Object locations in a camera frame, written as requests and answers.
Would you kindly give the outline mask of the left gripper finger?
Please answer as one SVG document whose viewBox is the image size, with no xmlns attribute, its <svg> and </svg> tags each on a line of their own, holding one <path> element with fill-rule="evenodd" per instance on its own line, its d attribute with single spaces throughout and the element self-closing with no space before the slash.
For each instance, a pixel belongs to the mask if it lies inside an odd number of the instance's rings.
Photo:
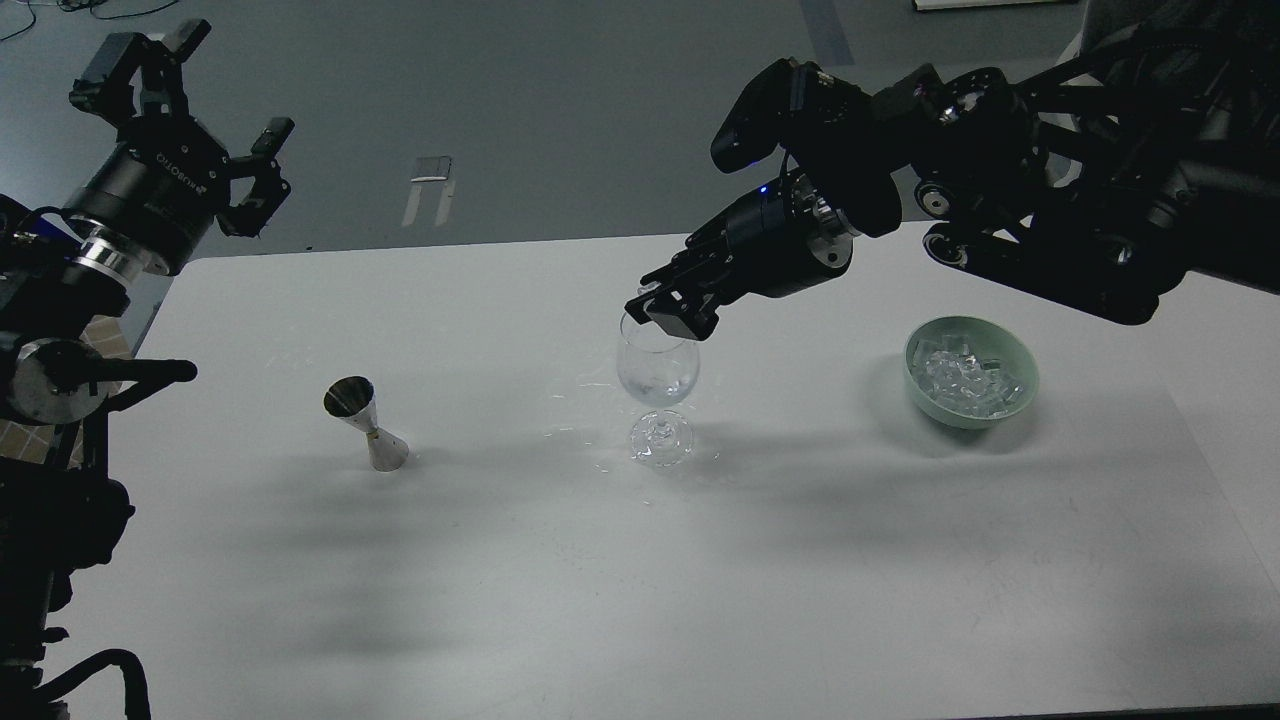
<svg viewBox="0 0 1280 720">
<path fill-rule="evenodd" d="M 247 155 L 227 160 L 225 177 L 251 181 L 247 193 L 228 202 L 216 214 L 220 231 L 230 237 L 257 237 L 291 195 L 291 183 L 282 177 L 276 159 L 294 129 L 289 117 L 274 117 L 255 140 Z"/>
<path fill-rule="evenodd" d="M 82 76 L 73 81 L 70 105 L 104 119 L 115 145 L 138 140 L 212 142 L 189 113 L 183 65 L 211 33 L 202 18 L 184 20 L 160 38 L 137 32 L 110 33 Z"/>
</svg>

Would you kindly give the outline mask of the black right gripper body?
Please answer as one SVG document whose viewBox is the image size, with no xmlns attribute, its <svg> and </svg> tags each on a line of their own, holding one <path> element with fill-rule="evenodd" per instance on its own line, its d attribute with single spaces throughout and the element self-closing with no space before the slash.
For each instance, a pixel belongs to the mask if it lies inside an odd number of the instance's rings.
<svg viewBox="0 0 1280 720">
<path fill-rule="evenodd" d="M 685 241 L 721 301 L 782 299 L 845 274 L 854 228 L 808 176 L 781 176 L 731 202 Z"/>
</svg>

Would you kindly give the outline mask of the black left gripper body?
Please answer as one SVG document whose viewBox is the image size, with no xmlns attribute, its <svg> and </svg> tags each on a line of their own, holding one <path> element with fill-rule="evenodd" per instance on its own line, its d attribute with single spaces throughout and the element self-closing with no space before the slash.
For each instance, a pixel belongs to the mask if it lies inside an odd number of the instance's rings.
<svg viewBox="0 0 1280 720">
<path fill-rule="evenodd" d="M 147 272 L 173 277 L 229 200 L 228 160 L 216 141 L 120 141 L 63 213 L 78 234 L 109 231 L 148 254 Z"/>
</svg>

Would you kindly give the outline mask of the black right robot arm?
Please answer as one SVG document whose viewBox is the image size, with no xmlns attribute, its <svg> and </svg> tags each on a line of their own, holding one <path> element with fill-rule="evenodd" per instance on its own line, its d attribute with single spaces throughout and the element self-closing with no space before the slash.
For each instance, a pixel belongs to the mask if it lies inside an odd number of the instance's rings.
<svg viewBox="0 0 1280 720">
<path fill-rule="evenodd" d="M 1020 82 L 924 64 L 868 94 L 780 59 L 710 143 L 731 173 L 783 150 L 640 281 L 625 311 L 703 341 L 748 293 L 841 277 L 859 236 L 896 231 L 918 178 L 936 263 L 1120 325 L 1199 273 L 1277 292 L 1277 13 L 1132 33 Z"/>
</svg>

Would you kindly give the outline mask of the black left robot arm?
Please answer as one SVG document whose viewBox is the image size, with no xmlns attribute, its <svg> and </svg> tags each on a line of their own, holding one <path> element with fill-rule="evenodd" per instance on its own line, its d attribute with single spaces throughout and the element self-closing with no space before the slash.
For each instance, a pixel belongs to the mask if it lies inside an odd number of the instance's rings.
<svg viewBox="0 0 1280 720">
<path fill-rule="evenodd" d="M 87 331 L 123 315 L 138 275 L 177 275 L 212 227 L 260 234 L 291 193 L 276 158 L 291 118 L 270 119 L 236 158 L 191 113 L 183 69 L 210 29 L 191 19 L 159 38 L 109 35 L 69 100 L 114 128 L 111 152 L 63 205 L 3 199 L 3 423 L 35 434 L 29 457 L 3 459 L 5 719 L 67 719 L 69 693 L 109 667 L 124 717 L 152 715 L 128 650 L 54 678 L 41 664 L 67 638 L 49 619 L 70 602 L 72 575 L 109 564 L 134 516 L 109 473 L 111 416 L 197 374 L 186 360 L 110 357 Z"/>
</svg>

